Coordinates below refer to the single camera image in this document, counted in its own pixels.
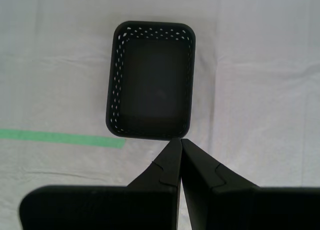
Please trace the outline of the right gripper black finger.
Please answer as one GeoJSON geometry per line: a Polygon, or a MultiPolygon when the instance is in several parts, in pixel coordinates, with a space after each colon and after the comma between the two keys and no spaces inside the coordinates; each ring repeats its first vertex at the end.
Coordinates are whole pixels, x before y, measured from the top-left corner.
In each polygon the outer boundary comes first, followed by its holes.
{"type": "Polygon", "coordinates": [[[182,139],[181,179],[194,230],[318,230],[318,187],[262,187],[182,139]]]}
{"type": "Polygon", "coordinates": [[[48,185],[19,205],[25,230],[175,230],[182,142],[172,139],[126,186],[48,185]]]}

